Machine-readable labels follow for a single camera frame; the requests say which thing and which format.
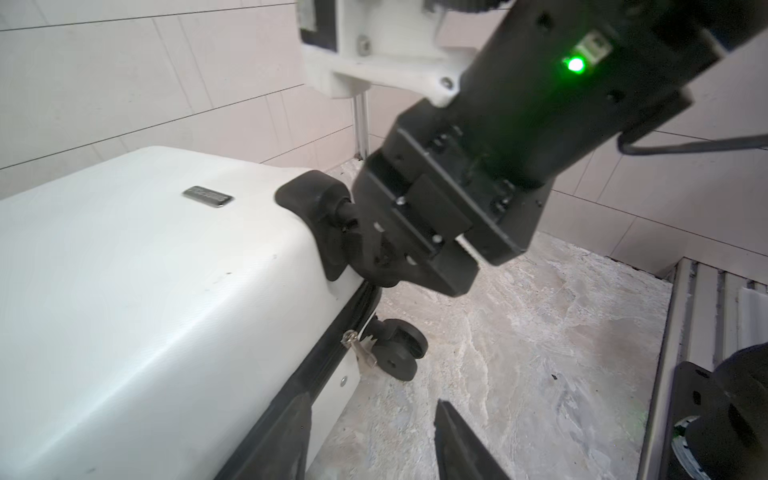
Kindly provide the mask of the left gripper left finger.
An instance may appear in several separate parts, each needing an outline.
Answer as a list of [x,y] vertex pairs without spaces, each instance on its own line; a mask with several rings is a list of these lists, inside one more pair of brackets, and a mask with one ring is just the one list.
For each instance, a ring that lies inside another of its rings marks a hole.
[[308,393],[271,405],[215,479],[304,479],[311,424]]

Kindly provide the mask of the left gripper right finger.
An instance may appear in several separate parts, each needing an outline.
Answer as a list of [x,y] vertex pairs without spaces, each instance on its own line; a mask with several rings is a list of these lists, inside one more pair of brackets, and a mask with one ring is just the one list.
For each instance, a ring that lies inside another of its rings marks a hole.
[[434,426],[440,480],[510,479],[450,402],[438,401]]

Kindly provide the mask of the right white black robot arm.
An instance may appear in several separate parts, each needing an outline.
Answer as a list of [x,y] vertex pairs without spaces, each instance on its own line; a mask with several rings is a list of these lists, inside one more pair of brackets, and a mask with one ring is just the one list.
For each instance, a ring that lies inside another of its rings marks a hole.
[[687,109],[688,84],[767,26],[763,1],[518,1],[445,107],[395,120],[353,185],[349,264],[460,296],[529,247],[555,178]]

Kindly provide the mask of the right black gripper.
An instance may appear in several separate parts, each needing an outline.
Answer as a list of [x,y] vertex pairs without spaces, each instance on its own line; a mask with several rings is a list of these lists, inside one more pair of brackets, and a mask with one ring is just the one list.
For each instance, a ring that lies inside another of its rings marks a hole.
[[353,183],[358,229],[350,263],[366,280],[458,297],[481,256],[498,266],[526,252],[551,191],[495,178],[466,133],[422,100],[400,114]]

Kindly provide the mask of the black suitcase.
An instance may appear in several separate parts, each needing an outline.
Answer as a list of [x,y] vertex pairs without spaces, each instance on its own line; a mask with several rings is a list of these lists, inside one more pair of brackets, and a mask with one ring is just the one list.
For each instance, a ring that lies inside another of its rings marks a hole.
[[277,395],[313,398],[307,467],[371,361],[424,335],[350,266],[346,186],[143,148],[1,202],[1,475],[215,479]]

